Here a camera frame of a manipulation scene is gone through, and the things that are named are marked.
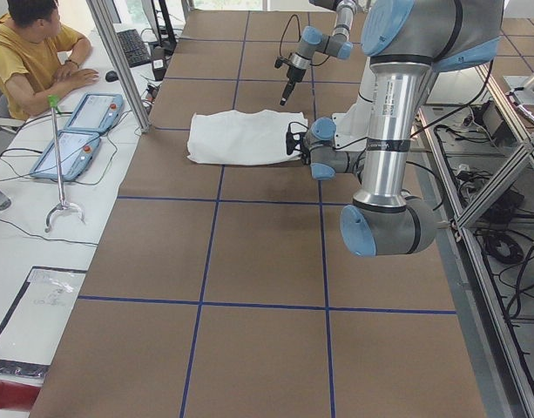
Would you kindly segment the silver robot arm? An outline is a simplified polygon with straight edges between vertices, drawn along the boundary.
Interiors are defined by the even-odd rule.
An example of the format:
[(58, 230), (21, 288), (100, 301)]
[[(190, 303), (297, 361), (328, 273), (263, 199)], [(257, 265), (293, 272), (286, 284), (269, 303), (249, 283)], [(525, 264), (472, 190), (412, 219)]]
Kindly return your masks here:
[(307, 70), (312, 66), (315, 53), (327, 57), (346, 60), (353, 49), (350, 31), (355, 14), (361, 6), (357, 1), (310, 1), (313, 6), (321, 7), (335, 13), (335, 25), (330, 34), (325, 34), (313, 26), (306, 26), (299, 38), (297, 48), (288, 57), (279, 55), (274, 63), (275, 68), (287, 66), (287, 84), (281, 95), (280, 105), (285, 105), (294, 87), (300, 83)]
[(299, 143), (315, 179), (345, 172), (360, 181), (340, 217), (351, 253), (411, 254), (432, 243), (435, 214), (402, 189), (414, 119), (434, 75), (495, 57), (503, 13), (500, 1), (378, 1), (369, 10), (361, 45), (375, 82), (365, 149), (337, 150), (329, 118), (315, 120)]

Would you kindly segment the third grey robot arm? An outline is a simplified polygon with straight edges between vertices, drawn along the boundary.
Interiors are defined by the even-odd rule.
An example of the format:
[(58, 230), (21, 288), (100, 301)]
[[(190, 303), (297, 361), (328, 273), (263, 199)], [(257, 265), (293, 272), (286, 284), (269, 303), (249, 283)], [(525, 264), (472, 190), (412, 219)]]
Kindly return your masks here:
[(513, 108), (534, 125), (534, 114), (529, 106), (534, 105), (534, 71), (530, 76), (504, 76), (509, 86), (505, 96)]

